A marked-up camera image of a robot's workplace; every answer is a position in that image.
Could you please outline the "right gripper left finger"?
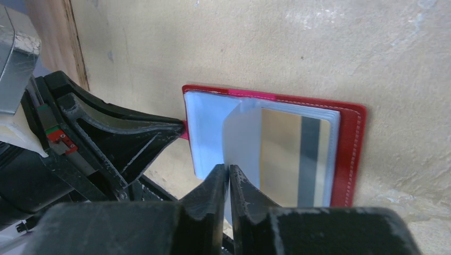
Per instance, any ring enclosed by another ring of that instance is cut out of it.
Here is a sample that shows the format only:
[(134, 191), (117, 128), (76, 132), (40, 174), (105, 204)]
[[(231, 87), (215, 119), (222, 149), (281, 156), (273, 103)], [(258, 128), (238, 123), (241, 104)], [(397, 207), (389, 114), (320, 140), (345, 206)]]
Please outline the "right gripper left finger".
[(228, 170), (216, 165), (178, 201), (61, 203), (24, 254), (221, 254)]

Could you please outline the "red card holder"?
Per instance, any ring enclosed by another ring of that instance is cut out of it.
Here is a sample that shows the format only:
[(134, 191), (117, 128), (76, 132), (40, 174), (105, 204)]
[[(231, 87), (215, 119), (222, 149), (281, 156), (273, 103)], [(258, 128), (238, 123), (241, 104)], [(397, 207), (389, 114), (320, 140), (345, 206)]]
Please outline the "red card holder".
[(290, 95), (279, 95), (260, 91), (218, 88), (186, 84), (182, 87), (184, 97), (190, 92), (204, 93), (209, 96), (225, 96), (230, 99), (264, 99), (273, 102), (301, 105), (313, 108), (336, 110), (340, 114), (338, 145), (335, 153), (334, 178), (331, 190), (332, 207), (350, 207), (353, 203), (356, 175), (363, 144), (366, 122), (366, 108), (363, 105), (333, 101), (327, 99), (308, 98)]

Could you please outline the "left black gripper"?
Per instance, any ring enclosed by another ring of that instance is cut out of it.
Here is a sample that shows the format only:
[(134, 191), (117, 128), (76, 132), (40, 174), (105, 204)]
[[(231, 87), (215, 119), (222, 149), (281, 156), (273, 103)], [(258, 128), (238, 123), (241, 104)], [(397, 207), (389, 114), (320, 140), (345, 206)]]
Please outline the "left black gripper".
[(60, 202), (134, 200), (129, 192), (185, 130), (182, 120), (106, 103), (57, 71), (25, 92), (29, 127), (48, 154), (1, 142), (1, 229)]

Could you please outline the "gold card with stripe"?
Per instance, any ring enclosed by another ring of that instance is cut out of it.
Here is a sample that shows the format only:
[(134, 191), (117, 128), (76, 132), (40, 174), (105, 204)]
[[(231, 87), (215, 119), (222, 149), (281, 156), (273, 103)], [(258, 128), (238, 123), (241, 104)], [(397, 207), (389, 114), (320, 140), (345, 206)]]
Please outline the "gold card with stripe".
[(330, 120), (265, 108), (261, 114), (260, 190), (283, 207), (329, 206)]

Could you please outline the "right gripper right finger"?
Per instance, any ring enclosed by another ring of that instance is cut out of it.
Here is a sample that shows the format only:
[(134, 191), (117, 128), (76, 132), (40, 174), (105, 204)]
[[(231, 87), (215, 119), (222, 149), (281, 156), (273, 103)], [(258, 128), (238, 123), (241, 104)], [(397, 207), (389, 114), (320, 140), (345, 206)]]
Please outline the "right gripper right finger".
[(381, 207), (285, 208), (230, 166), (236, 254), (420, 254), (407, 225)]

